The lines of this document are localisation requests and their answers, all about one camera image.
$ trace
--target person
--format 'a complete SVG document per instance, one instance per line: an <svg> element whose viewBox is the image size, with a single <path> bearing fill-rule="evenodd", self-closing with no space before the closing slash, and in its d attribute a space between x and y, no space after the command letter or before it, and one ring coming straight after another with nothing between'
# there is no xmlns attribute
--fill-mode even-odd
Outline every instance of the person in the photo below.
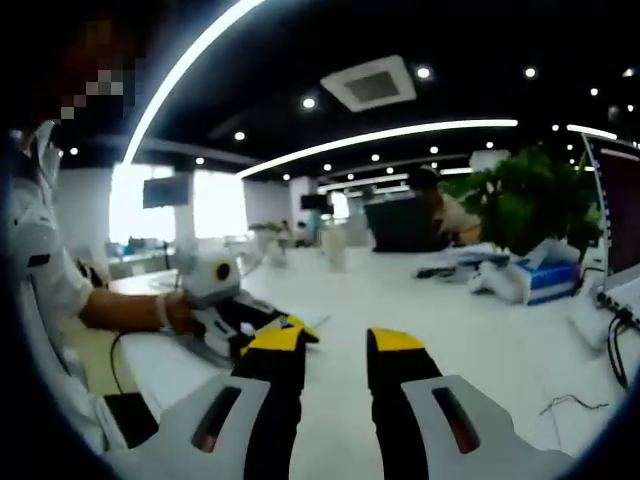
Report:
<svg viewBox="0 0 640 480"><path fill-rule="evenodd" d="M14 263L14 270L18 252L28 247L21 242L17 232L22 225L28 224L34 212L38 212L39 221L48 231L53 232L46 239L49 242L45 246L47 263L33 280L37 287L37 308L43 316L54 320L78 316L87 327L119 332L171 327L178 334L186 334L194 332L198 326L181 292L129 296L104 287L95 288L76 268L66 249L59 248L61 241L53 209L60 163L55 131L61 122L71 117L69 109L90 101L90 83L104 76L105 69L115 74L131 67L136 58L143 56L154 28L160 25L159 11L155 7L161 2L144 3L149 3L146 5L149 8L138 11L144 20L149 20L144 27L132 21L135 15L129 15L133 12L128 12L126 2L115 2L115 7L112 2L100 1L75 5L77 10L68 17L77 23L63 33L59 30L60 25L69 25L55 21L56 16L42 15L44 25L38 26L38 18L27 15L34 21L31 31L42 36L32 39L35 42L33 51L20 52L17 56L28 59L26 63L31 65L32 71L38 71L39 77L37 85L31 85L32 91L18 109L19 114L11 124L13 130L0 131L0 162L8 166L10 174L8 202L0 214L3 215L3 226L10 227L8 260ZM37 45L39 39L43 40L42 45ZM31 44L33 42L21 42L18 49ZM22 308L26 322L28 309L24 304ZM44 318L42 323L56 350L55 332L51 332ZM68 407L64 411L85 442L97 452L127 447L123 432L114 427L114 419L104 399L89 393L71 369L66 369L66 373L54 377L57 401Z"/></svg>
<svg viewBox="0 0 640 480"><path fill-rule="evenodd" d="M414 195L428 205L431 221L440 225L440 234L449 235L455 243L462 245L481 241L480 218L468 213L457 200L440 191L440 175L435 170L422 166L409 175L408 183Z"/></svg>

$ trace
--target ceiling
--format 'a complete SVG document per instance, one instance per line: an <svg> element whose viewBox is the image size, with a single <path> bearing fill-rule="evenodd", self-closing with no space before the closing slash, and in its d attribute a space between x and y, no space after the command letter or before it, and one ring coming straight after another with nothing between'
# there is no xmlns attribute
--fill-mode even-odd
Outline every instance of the ceiling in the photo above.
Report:
<svg viewBox="0 0 640 480"><path fill-rule="evenodd" d="M197 2L191 24L178 31L176 51L202 31L231 2ZM266 0L219 38L175 87L148 136L211 150L176 148L146 153L145 161L238 172L247 168L215 151L255 163L354 135L449 120L510 118L515 128L465 129L377 140L309 156L256 174L281 180L310 175L344 181L349 171L384 175L389 162L425 159L440 167L468 166L474 150L516 149L545 141L558 161L579 154L577 134L567 124L622 133L640 140L640 58L637 15L611 2L530 2L536 7L505 9L496 2L417 2L409 0ZM320 84L320 79L379 58L400 56L417 98L353 113ZM176 57L169 52L165 58ZM122 99L105 98L65 125L66 167L98 166L122 158L126 135L167 70L168 60L146 64L127 79ZM420 79L416 69L431 75ZM524 71L536 69L528 79ZM636 67L636 74L623 72ZM597 96L590 90L598 89ZM313 98L316 106L301 102ZM620 107L622 124L609 108ZM637 107L627 111L627 105ZM560 126L558 132L552 125ZM238 131L243 141L234 139ZM105 147L97 135L124 135ZM578 146L567 151L567 144ZM438 154L430 149L438 147ZM375 164L373 154L381 157ZM396 165L395 173L417 163ZM364 167L375 167L363 171Z"/></svg>

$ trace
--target white desk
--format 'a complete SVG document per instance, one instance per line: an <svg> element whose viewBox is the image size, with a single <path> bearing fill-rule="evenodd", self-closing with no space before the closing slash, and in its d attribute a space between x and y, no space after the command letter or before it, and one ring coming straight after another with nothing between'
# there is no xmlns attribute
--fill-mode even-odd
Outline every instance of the white desk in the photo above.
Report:
<svg viewBox="0 0 640 480"><path fill-rule="evenodd" d="M443 373L461 375L506 408L516 433L540 449L580 454L623 398L606 354L588 351L568 324L569 300L512 306L490 295L471 295L463 285L411 278L418 267L442 262L442 253L374 255L350 249L349 271L343 274L330 273L316 250L291 250L288 256L287 270L262 266L243 287L285 311L331 315L318 329L321 343L307 354L291 478L382 478L366 379L365 332L371 326L420 338ZM158 275L163 274L122 280L131 287L122 290L141 293ZM138 383L149 384L163 407L217 373L198 366L200 360L188 352L178 359L160 342L148 342L143 355L136 337L123 338L125 355ZM175 365L164 379L148 373L169 357ZM626 366L631 372L637 362ZM182 375L190 379L176 378ZM553 415L539 416L553 397L567 393L610 406L587 411L567 402Z"/></svg>

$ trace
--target potted plant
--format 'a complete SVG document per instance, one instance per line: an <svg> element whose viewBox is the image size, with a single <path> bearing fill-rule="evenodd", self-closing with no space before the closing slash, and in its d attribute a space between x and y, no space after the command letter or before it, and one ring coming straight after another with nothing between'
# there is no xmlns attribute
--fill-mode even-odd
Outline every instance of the potted plant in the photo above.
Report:
<svg viewBox="0 0 640 480"><path fill-rule="evenodd" d="M546 238L567 239L581 258L602 233L593 174L585 157L574 169L552 160L543 146L529 146L494 169L467 178L463 204L482 221L482 237L516 255Z"/></svg>

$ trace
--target ceiling air vent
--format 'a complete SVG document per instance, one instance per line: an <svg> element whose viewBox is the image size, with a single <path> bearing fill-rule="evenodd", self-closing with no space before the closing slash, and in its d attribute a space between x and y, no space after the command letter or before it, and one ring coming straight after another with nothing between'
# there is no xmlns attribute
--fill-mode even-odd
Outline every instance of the ceiling air vent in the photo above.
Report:
<svg viewBox="0 0 640 480"><path fill-rule="evenodd" d="M352 112L416 98L411 76L398 55L332 73L320 83Z"/></svg>

